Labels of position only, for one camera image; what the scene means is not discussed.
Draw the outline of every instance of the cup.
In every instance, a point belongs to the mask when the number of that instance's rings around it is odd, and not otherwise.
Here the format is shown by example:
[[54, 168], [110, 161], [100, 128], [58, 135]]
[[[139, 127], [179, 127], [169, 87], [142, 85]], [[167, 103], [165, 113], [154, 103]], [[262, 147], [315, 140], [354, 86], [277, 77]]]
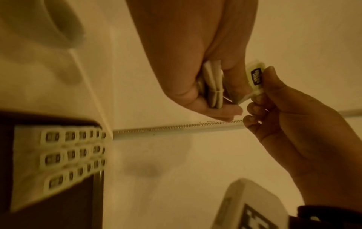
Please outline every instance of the cup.
[[1, 0], [0, 18], [16, 33], [53, 48], [82, 43], [83, 25], [66, 0]]

